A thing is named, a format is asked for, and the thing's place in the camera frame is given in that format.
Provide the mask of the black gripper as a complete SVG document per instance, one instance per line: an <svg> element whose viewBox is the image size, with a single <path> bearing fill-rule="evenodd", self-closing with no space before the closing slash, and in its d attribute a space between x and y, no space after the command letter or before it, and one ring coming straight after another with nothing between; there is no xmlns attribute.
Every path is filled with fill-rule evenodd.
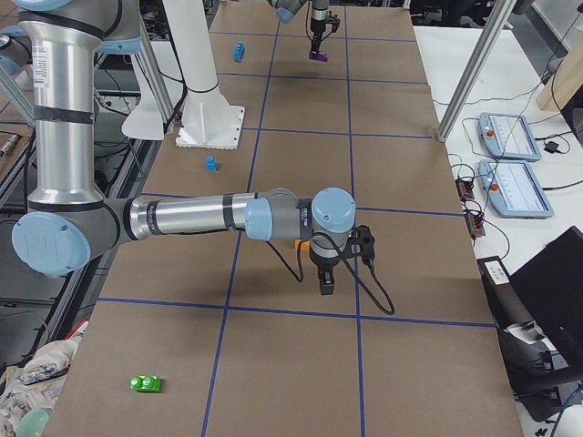
<svg viewBox="0 0 583 437"><path fill-rule="evenodd" d="M319 290L323 296L333 295L335 289L335 281L333 276L333 269L341 262L338 255L327 258L316 253L312 249L309 250L311 261L318 269Z"/></svg>
<svg viewBox="0 0 583 437"><path fill-rule="evenodd" d="M310 20L310 29L312 31L312 40L311 40L311 54L320 54L321 53L321 44L323 40L323 33L326 30L327 26L327 19L316 19L311 18Z"/></svg>

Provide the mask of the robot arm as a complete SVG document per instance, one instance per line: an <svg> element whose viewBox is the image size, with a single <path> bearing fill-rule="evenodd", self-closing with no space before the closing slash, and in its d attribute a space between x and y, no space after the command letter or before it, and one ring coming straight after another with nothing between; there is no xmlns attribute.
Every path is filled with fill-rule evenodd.
<svg viewBox="0 0 583 437"><path fill-rule="evenodd" d="M301 11L306 1L302 0L270 0L268 4L276 11L279 20L284 23L290 23L291 20ZM324 39L324 32L327 25L334 19L329 12L328 1L312 1L310 12L310 34L308 38L311 41L309 58L311 60L326 61L327 56L321 50L321 44Z"/></svg>
<svg viewBox="0 0 583 437"><path fill-rule="evenodd" d="M242 231L250 239L310 245L320 291L350 253L353 197L326 188L298 198L285 188L214 197L107 199L94 180L93 56L110 43L141 46L135 1L22 1L19 21L32 42L37 186L12 231L31 269L61 276L130 240Z"/></svg>

